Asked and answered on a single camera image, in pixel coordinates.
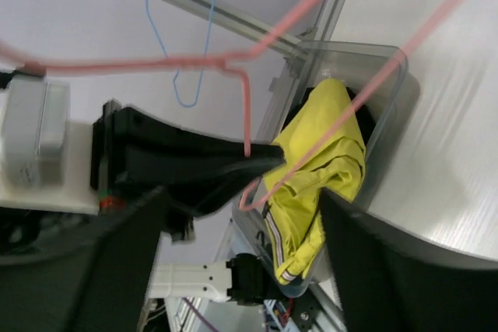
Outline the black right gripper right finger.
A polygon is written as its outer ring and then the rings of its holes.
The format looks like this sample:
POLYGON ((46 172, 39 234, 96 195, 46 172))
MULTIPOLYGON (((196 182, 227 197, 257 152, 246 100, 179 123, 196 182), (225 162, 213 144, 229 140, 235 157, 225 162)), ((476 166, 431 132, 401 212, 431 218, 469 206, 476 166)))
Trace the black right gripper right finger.
POLYGON ((320 192, 325 243, 349 331, 495 331, 497 262, 416 237, 320 192))

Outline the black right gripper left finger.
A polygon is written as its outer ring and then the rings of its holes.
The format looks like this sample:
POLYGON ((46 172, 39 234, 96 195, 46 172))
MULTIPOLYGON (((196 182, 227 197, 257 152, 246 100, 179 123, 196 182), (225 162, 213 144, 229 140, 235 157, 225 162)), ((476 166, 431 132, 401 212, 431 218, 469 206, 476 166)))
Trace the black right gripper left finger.
POLYGON ((1 257, 3 331, 134 331, 167 205, 157 188, 38 250, 1 257))

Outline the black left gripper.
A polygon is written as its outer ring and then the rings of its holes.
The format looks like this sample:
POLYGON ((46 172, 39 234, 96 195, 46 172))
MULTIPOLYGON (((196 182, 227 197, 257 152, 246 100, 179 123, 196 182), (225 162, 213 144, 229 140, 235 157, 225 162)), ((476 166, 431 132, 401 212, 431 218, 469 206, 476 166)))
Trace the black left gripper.
POLYGON ((89 185, 102 213, 121 211, 156 188, 166 209, 210 215, 284 163, 277 145, 250 145, 192 132, 117 100, 93 124, 89 185))

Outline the yellow-green trousers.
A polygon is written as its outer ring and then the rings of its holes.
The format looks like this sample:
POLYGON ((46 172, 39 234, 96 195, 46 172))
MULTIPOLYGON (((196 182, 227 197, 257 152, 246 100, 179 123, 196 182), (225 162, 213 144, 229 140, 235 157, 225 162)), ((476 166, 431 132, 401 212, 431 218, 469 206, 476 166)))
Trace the yellow-green trousers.
MULTIPOLYGON (((315 86, 291 114, 274 140, 286 163, 264 178, 271 190, 351 103, 344 84, 325 79, 315 86)), ((324 244, 317 203, 327 188, 348 201, 355 199, 366 174, 366 146, 358 121, 350 117, 269 199, 265 226, 272 246, 273 271, 278 283, 305 278, 324 244)))

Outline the black trousers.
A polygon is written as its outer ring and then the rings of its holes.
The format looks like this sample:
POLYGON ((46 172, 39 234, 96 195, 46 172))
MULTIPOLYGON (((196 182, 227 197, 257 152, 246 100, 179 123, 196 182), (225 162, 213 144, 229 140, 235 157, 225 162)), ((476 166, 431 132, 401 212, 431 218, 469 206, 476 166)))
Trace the black trousers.
MULTIPOLYGON (((311 92, 314 90, 314 87, 308 87, 305 90, 303 99, 301 102, 296 105, 293 109, 289 111, 287 114, 287 117, 283 123, 282 128, 285 129, 287 125, 291 122, 291 120, 299 113, 299 111, 303 108, 304 104, 308 101, 308 98, 311 94, 311 92)), ((373 134, 376 121, 374 120, 374 117, 372 116, 371 112, 369 109, 365 106, 362 105, 357 111, 356 111, 356 120, 359 125, 359 129, 363 138, 363 141, 365 145, 367 145, 368 141, 370 140, 371 135, 373 134)))

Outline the light blue wire hanger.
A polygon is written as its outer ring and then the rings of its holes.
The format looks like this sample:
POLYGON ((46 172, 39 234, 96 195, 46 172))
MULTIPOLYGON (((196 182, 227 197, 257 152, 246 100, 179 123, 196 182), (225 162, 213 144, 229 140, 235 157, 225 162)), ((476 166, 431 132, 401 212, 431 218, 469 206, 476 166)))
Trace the light blue wire hanger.
POLYGON ((169 12, 157 13, 156 5, 144 0, 146 18, 166 58, 172 53, 208 53, 215 5, 216 0, 210 0, 207 20, 193 20, 185 11, 173 10, 171 6, 169 12), (158 23, 153 18, 156 15, 159 16, 158 23))

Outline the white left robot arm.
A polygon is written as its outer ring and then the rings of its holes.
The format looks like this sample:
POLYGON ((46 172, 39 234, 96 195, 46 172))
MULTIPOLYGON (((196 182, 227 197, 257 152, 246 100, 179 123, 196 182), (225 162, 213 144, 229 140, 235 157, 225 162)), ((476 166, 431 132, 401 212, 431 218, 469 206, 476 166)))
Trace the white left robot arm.
MULTIPOLYGON (((175 242, 193 237, 193 221, 211 215, 249 183, 283 163, 280 147, 201 135, 111 100, 93 124, 90 186, 102 212, 152 206, 155 225, 175 242)), ((252 254, 202 266, 162 265, 154 298, 202 297, 258 304, 277 295, 252 254)))

